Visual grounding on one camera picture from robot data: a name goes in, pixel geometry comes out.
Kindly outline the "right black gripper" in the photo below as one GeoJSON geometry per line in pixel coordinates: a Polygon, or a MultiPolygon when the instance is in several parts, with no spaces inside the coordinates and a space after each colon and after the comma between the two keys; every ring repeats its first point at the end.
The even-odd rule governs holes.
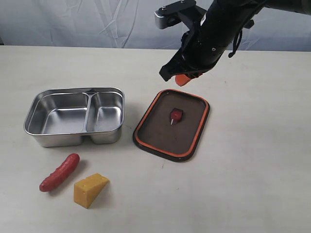
{"type": "Polygon", "coordinates": [[[182,87],[193,78],[211,70],[224,50],[233,40],[229,23],[231,8],[212,4],[200,21],[195,23],[181,39],[181,47],[165,64],[159,74],[168,81],[175,76],[175,83],[182,87]]]}

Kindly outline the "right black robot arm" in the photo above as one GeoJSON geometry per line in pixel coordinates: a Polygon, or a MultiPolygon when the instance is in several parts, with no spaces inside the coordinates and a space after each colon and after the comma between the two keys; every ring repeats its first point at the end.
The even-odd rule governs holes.
{"type": "Polygon", "coordinates": [[[264,7],[310,15],[309,0],[214,0],[205,10],[194,0],[179,0],[155,11],[159,29],[180,22],[188,27],[181,47],[159,74],[164,81],[175,77],[179,86],[213,69],[232,44],[232,57],[242,40],[244,28],[254,25],[253,16],[264,7]]]}

